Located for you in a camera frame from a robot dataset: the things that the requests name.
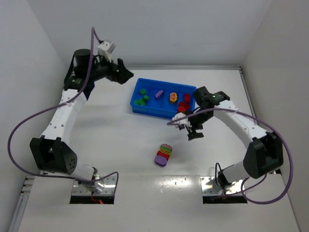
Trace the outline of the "red flower lego brick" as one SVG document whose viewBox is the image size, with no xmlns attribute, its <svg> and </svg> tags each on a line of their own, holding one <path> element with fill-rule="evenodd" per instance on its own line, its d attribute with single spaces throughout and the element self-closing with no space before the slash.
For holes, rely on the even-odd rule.
<svg viewBox="0 0 309 232">
<path fill-rule="evenodd" d="M 184 113 L 184 112 L 188 111 L 189 109 L 190 109 L 190 105 L 187 104 L 187 103 L 185 103 L 185 102 L 182 102 L 182 101 L 181 101 L 181 102 L 178 104 L 178 108 L 177 108 L 178 113 Z"/>
</svg>

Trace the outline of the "green curved lego brick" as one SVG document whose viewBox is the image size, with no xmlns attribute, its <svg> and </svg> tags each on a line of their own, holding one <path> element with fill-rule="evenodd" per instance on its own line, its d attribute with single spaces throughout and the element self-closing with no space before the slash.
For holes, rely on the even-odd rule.
<svg viewBox="0 0 309 232">
<path fill-rule="evenodd" d="M 135 100 L 134 104 L 135 105 L 139 105 L 139 106 L 146 106 L 147 105 L 147 101 L 145 101 L 144 99 L 139 99 L 139 100 Z"/>
</svg>

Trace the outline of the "yellow printed lego brick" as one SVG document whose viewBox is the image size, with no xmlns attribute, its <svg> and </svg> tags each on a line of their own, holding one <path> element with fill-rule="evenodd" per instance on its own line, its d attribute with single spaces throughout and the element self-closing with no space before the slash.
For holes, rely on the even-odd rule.
<svg viewBox="0 0 309 232">
<path fill-rule="evenodd" d="M 169 95 L 169 103 L 176 104 L 178 101 L 178 94 L 176 92 L 171 92 Z"/>
</svg>

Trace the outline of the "purple rounded lego brick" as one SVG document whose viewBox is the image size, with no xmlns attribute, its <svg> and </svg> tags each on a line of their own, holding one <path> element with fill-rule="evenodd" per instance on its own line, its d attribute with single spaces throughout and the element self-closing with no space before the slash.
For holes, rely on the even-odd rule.
<svg viewBox="0 0 309 232">
<path fill-rule="evenodd" d="M 168 159 L 163 156 L 157 155 L 154 161 L 156 165 L 160 167 L 165 167 L 167 165 Z"/>
</svg>

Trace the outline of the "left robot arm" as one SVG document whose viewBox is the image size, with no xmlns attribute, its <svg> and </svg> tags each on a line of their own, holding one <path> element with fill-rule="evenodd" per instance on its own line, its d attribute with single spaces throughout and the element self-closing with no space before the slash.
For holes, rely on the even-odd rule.
<svg viewBox="0 0 309 232">
<path fill-rule="evenodd" d="M 56 109 L 40 137 L 30 141 L 37 167 L 48 173 L 66 174 L 92 193 L 102 193 L 103 178 L 95 167 L 78 160 L 77 154 L 69 147 L 70 134 L 96 81 L 106 78 L 124 84 L 133 75 L 120 58 L 114 63 L 101 54 L 92 55 L 89 49 L 76 50 L 64 79 L 62 106 Z"/>
</svg>

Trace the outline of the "burger printed lego brick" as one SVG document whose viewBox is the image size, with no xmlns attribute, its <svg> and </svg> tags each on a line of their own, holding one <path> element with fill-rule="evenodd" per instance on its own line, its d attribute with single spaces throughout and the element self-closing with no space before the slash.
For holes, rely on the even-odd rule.
<svg viewBox="0 0 309 232">
<path fill-rule="evenodd" d="M 162 144 L 159 150 L 167 155 L 170 155 L 172 153 L 172 147 L 168 144 Z"/>
</svg>

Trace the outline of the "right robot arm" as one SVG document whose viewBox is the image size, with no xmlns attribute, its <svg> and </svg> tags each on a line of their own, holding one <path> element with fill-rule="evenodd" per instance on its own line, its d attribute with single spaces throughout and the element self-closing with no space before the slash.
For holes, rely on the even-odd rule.
<svg viewBox="0 0 309 232">
<path fill-rule="evenodd" d="M 245 178 L 258 179 L 283 165 L 282 140 L 274 133 L 236 113 L 236 106 L 222 91 L 210 93 L 200 87 L 193 93 L 200 109 L 186 120 L 188 139 L 202 138 L 203 123 L 215 117 L 226 124 L 247 149 L 244 159 L 219 171 L 215 180 L 225 188 Z"/>
</svg>

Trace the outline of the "red round lego brick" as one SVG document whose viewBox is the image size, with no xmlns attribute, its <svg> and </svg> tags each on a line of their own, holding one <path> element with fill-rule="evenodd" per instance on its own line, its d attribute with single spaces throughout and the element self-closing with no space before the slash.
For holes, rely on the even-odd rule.
<svg viewBox="0 0 309 232">
<path fill-rule="evenodd" d="M 190 94 L 189 93 L 185 93 L 183 95 L 183 100 L 186 104 L 189 104 L 191 102 L 191 98 L 190 98 Z"/>
</svg>

